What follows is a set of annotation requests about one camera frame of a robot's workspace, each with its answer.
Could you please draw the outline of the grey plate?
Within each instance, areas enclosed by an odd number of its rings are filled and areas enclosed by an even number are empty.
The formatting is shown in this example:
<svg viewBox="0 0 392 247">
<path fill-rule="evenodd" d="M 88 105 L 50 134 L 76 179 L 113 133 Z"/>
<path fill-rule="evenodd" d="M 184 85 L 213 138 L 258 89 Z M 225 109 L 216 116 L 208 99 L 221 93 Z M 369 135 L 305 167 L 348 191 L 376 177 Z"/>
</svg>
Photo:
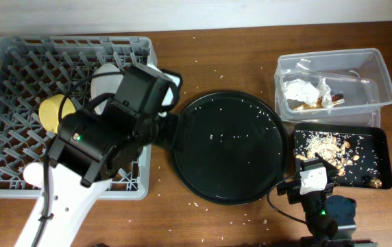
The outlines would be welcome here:
<svg viewBox="0 0 392 247">
<path fill-rule="evenodd" d="M 120 72 L 113 64 L 104 64 L 94 72 L 94 74 L 102 74 L 109 72 Z M 104 93 L 116 93 L 120 83 L 123 80 L 122 74 L 106 75 L 92 79 L 90 83 L 90 98 L 95 99 Z"/>
</svg>

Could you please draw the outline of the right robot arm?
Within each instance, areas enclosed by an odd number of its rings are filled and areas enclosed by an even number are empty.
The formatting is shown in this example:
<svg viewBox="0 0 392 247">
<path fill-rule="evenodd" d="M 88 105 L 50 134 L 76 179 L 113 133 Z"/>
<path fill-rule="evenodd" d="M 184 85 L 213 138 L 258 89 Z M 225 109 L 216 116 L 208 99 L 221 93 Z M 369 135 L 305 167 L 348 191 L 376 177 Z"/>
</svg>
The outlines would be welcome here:
<svg viewBox="0 0 392 247">
<path fill-rule="evenodd" d="M 338 169 L 321 156 L 300 162 L 294 179 L 286 183 L 289 204 L 300 203 L 309 237 L 299 240 L 301 247 L 377 247 L 371 240 L 353 240 L 356 230 L 356 201 L 334 196 Z"/>
</svg>

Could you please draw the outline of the food scraps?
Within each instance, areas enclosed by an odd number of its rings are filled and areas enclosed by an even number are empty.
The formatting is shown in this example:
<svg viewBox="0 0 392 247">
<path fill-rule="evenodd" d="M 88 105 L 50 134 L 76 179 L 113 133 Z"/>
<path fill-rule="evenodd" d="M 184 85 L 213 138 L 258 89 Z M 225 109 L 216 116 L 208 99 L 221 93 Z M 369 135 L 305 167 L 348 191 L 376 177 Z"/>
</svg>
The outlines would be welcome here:
<svg viewBox="0 0 392 247">
<path fill-rule="evenodd" d="M 295 162 L 320 156 L 338 170 L 338 184 L 383 189 L 382 158 L 372 147 L 373 137 L 300 130 L 294 133 Z"/>
</svg>

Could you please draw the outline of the yellow bowl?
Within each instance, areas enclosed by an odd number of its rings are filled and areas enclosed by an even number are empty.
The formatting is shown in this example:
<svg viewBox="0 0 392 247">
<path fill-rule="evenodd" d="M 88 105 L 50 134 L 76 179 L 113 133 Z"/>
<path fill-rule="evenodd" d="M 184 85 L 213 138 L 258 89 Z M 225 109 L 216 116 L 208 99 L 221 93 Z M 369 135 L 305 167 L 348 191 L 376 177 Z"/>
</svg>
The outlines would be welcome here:
<svg viewBox="0 0 392 247">
<path fill-rule="evenodd" d="M 64 95 L 57 94 L 42 101 L 38 109 L 41 125 L 47 132 L 58 133 L 58 111 Z"/>
</svg>

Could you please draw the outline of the white napkin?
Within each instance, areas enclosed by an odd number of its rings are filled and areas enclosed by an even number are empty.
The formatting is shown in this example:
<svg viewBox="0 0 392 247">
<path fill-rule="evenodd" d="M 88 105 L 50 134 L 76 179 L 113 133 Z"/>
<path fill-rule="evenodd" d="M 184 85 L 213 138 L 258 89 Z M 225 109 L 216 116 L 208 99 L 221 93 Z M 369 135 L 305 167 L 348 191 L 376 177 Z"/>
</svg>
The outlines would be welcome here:
<svg viewBox="0 0 392 247">
<path fill-rule="evenodd" d="M 302 102 L 301 106 L 295 108 L 296 110 L 334 107 L 331 89 L 325 78 L 319 78 L 319 83 L 316 86 L 302 79 L 285 82 L 284 96 L 287 99 Z"/>
</svg>

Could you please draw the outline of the pink cup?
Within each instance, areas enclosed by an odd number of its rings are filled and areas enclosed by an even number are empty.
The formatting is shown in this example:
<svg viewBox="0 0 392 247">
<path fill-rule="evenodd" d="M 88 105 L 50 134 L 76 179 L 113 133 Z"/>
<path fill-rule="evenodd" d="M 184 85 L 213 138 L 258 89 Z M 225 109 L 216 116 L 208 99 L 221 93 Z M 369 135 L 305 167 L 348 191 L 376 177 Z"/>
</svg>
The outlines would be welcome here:
<svg viewBox="0 0 392 247">
<path fill-rule="evenodd" d="M 25 166 L 23 178 L 26 183 L 42 189 L 44 185 L 44 171 L 41 162 L 33 162 Z"/>
</svg>

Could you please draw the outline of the gold snack wrapper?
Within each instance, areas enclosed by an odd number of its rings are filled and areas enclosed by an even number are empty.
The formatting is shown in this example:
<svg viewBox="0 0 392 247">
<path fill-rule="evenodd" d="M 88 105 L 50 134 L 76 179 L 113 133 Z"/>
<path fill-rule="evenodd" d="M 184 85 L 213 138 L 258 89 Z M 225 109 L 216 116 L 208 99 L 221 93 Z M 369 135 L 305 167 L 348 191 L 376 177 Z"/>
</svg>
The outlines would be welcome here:
<svg viewBox="0 0 392 247">
<path fill-rule="evenodd" d="M 294 108 L 294 110 L 301 111 L 301 110 L 314 110 L 314 109 L 320 109 L 320 108 L 332 108 L 334 106 L 337 106 L 339 104 L 344 103 L 344 95 L 343 94 L 335 94 L 331 95 L 331 100 L 324 101 L 322 97 L 320 97 L 317 102 L 313 105 L 308 105 L 306 103 L 301 104 L 297 107 Z"/>
</svg>

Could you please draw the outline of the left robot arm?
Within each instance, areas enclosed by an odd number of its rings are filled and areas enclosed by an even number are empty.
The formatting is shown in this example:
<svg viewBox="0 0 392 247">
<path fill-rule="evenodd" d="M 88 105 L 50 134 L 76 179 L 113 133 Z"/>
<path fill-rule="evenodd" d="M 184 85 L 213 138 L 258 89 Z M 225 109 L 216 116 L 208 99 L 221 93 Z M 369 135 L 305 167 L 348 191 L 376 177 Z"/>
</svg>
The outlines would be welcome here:
<svg viewBox="0 0 392 247">
<path fill-rule="evenodd" d="M 117 82 L 118 88 L 93 97 L 80 110 L 65 110 L 67 96 L 40 105 L 42 126 L 56 123 L 55 139 L 43 160 L 23 172 L 27 183 L 40 188 L 40 196 L 17 246 L 70 246 L 118 171 L 147 145 L 167 142 L 166 122 L 183 83 L 179 73 L 143 64 L 127 70 L 105 64 L 87 82 Z"/>
</svg>

